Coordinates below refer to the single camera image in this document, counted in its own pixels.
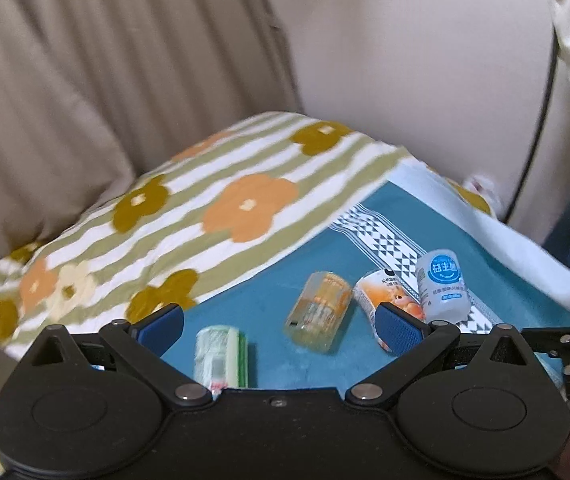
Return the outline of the orange printed plastic cup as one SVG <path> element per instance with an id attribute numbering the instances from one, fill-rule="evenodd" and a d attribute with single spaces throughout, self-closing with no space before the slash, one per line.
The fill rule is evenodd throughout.
<path id="1" fill-rule="evenodd" d="M 352 296 L 369 319 L 377 343 L 389 353 L 392 350 L 379 337 L 375 327 L 375 313 L 380 304 L 389 302 L 419 321 L 425 320 L 422 307 L 407 292 L 396 272 L 390 269 L 377 270 L 360 278 L 353 287 Z"/>

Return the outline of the floral striped duvet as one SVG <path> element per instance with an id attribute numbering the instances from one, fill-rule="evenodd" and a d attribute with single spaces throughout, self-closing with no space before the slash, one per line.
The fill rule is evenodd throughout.
<path id="1" fill-rule="evenodd" d="M 196 306 L 249 280 L 383 185 L 407 150 L 338 122 L 268 112 L 143 174 L 59 237 L 0 260 L 0 348 Z"/>

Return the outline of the white blue label cup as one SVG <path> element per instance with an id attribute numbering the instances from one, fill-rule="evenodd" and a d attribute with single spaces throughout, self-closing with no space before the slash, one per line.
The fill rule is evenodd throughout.
<path id="1" fill-rule="evenodd" d="M 471 300 L 462 268 L 454 252 L 437 249 L 419 257 L 416 264 L 419 302 L 425 321 L 465 322 Z"/>

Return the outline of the teal patterned table mat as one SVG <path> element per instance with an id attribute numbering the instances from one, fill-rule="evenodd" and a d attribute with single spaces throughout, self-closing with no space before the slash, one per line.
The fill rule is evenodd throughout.
<path id="1" fill-rule="evenodd" d="M 254 387 L 346 389 L 391 356 L 358 306 L 349 309 L 328 353 L 294 344 L 284 324 L 303 285 L 317 271 L 354 283 L 390 269 L 408 292 L 416 292 L 416 262 L 436 249 L 454 252 L 462 267 L 474 301 L 468 330 L 482 333 L 501 322 L 570 326 L 569 269 L 524 235 L 471 208 L 424 166 L 401 162 L 381 188 L 290 255 L 187 311 L 183 334 L 165 360 L 192 374 L 197 333 L 229 325 L 247 338 Z"/>

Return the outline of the clear green label cup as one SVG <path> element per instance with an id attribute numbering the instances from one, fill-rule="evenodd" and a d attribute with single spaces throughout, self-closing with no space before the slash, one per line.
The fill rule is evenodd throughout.
<path id="1" fill-rule="evenodd" d="M 227 388 L 249 387 L 248 344 L 245 334 L 227 325 L 200 330 L 195 341 L 194 379 L 213 396 Z"/>

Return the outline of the clear orange label cup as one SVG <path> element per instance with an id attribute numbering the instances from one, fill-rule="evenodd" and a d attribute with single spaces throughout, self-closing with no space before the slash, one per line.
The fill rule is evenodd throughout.
<path id="1" fill-rule="evenodd" d="M 317 353 L 331 350 L 352 297 L 352 287 L 332 272 L 312 273 L 287 315 L 285 334 Z"/>

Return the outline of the beige curtain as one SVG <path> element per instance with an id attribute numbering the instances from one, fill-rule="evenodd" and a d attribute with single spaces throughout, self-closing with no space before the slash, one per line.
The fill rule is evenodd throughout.
<path id="1" fill-rule="evenodd" d="M 269 0 L 0 0 L 0 259 L 208 134 L 298 107 Z"/>

